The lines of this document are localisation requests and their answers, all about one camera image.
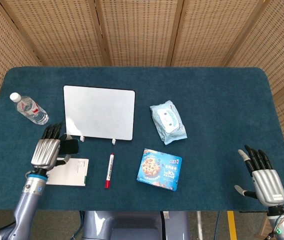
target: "robotic arm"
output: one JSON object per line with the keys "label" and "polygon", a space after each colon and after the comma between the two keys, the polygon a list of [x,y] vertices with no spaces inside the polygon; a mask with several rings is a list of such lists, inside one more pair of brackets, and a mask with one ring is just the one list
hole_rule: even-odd
{"label": "robotic arm", "polygon": [[275,236],[278,240],[284,240],[284,188],[280,177],[262,150],[256,151],[247,145],[244,147],[249,156],[240,149],[238,153],[252,177],[256,192],[244,190],[239,185],[235,185],[234,188],[241,195],[258,199],[263,206],[268,207],[267,218],[272,232],[265,240],[270,240]]}
{"label": "robotic arm", "polygon": [[[54,166],[66,164],[71,154],[78,152],[77,140],[67,134],[59,138],[61,127],[61,123],[48,126],[38,141],[31,160],[34,170],[27,176],[14,211],[15,223],[0,228],[0,240],[29,239],[32,221],[48,181],[47,172]],[[59,154],[66,154],[66,156],[63,160],[57,160]]]}

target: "floor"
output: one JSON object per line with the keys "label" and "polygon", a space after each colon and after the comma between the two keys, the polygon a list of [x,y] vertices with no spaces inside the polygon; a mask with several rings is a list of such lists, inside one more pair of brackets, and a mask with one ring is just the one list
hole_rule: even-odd
{"label": "floor", "polygon": [[[213,240],[218,213],[215,211],[202,212],[202,230],[204,240]],[[197,215],[189,212],[190,240],[198,239]],[[238,240],[254,240],[263,224],[264,213],[239,213],[234,212],[235,226]],[[0,210],[0,227],[14,220],[13,211]],[[69,240],[78,229],[80,222],[77,211],[44,211],[39,210],[35,216],[31,240]],[[228,217],[222,212],[219,219],[218,240],[229,240]]]}

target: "yellow line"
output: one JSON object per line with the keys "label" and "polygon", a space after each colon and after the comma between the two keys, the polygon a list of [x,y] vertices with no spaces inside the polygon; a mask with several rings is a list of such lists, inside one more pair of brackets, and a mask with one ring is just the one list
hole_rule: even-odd
{"label": "yellow line", "polygon": [[237,240],[236,223],[234,221],[233,211],[227,211],[228,229],[230,231],[230,240]]}

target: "whiteboard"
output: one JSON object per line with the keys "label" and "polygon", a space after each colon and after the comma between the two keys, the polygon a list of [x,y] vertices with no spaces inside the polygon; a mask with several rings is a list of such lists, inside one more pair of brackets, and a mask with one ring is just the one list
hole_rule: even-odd
{"label": "whiteboard", "polygon": [[136,93],[100,87],[63,87],[66,133],[132,140]]}

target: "blue felt tablecloth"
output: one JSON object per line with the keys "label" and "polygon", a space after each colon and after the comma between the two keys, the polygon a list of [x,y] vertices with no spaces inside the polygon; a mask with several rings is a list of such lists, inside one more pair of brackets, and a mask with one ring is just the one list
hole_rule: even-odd
{"label": "blue felt tablecloth", "polygon": [[[115,146],[110,139],[80,142],[73,157],[89,158],[86,187],[47,185],[41,209],[265,210],[233,187],[254,190],[237,152],[244,144],[268,154],[284,186],[284,138],[268,79],[258,68],[18,67],[6,74],[0,91],[0,209],[15,208],[48,125],[18,113],[10,94],[36,100],[54,124],[65,120],[64,85],[134,90],[133,140]],[[167,100],[175,104],[188,138],[165,146],[150,106]],[[176,192],[136,181],[144,148],[182,157]],[[105,189],[111,152],[111,186]]]}

